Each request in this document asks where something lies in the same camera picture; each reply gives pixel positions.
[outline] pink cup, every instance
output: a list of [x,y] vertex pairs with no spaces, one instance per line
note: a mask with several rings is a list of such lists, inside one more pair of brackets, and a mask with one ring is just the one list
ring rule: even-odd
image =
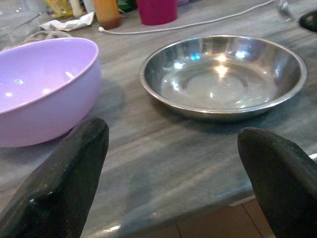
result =
[[161,25],[177,19],[177,0],[137,0],[144,25]]

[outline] metal bowl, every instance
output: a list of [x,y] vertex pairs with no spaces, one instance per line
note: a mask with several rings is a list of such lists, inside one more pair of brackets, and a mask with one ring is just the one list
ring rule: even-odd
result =
[[307,67],[293,51],[260,38],[208,36],[165,46],[143,63],[143,87],[194,119],[237,121],[297,94]]

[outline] fork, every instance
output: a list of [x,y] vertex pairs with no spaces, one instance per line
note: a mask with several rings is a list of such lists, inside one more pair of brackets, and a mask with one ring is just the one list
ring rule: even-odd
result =
[[287,0],[275,0],[278,12],[286,19],[286,21],[295,21],[295,17],[291,14]]

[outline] marble countertop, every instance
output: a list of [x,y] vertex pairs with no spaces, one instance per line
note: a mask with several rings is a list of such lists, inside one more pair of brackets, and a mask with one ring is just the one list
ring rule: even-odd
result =
[[[197,0],[179,8],[164,26],[140,23],[129,13],[114,31],[139,31],[205,21],[243,11],[262,0]],[[294,5],[312,10],[315,0]],[[253,194],[240,162],[237,134],[246,126],[272,130],[317,153],[317,34],[285,22],[273,4],[245,15],[182,30],[135,36],[101,33],[98,24],[70,32],[100,47],[102,87],[89,117],[110,127],[110,147],[83,238],[116,238],[198,215]],[[310,76],[293,99],[239,123],[202,123],[179,116],[150,98],[139,68],[156,49],[184,38],[212,34],[263,37],[283,44],[306,61]],[[61,139],[24,148],[0,149],[0,210]]]

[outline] white cable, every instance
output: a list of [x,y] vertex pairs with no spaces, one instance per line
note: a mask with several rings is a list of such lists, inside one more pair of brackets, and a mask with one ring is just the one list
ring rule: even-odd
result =
[[220,17],[220,18],[217,18],[217,19],[214,19],[214,20],[202,21],[202,22],[192,23],[192,24],[183,25],[183,26],[176,26],[176,27],[164,28],[164,29],[156,29],[156,30],[150,30],[150,31],[135,31],[135,32],[114,32],[114,31],[107,31],[103,27],[99,27],[99,31],[100,32],[106,32],[106,33],[113,34],[113,35],[139,35],[139,34],[147,34],[147,33],[153,33],[153,32],[178,30],[178,29],[182,29],[182,28],[186,28],[186,27],[192,27],[192,26],[197,26],[197,25],[209,24],[209,23],[225,20],[225,19],[228,19],[228,18],[232,18],[232,17],[235,17],[235,16],[240,16],[240,15],[243,15],[243,14],[245,14],[245,13],[247,13],[249,11],[252,11],[252,10],[254,10],[256,8],[268,5],[268,4],[272,3],[272,2],[274,2],[274,0],[269,0],[269,1],[265,2],[265,3],[253,6],[253,7],[249,8],[249,9],[247,9],[245,11],[242,11],[242,12],[239,12],[239,13],[236,13],[236,14]]

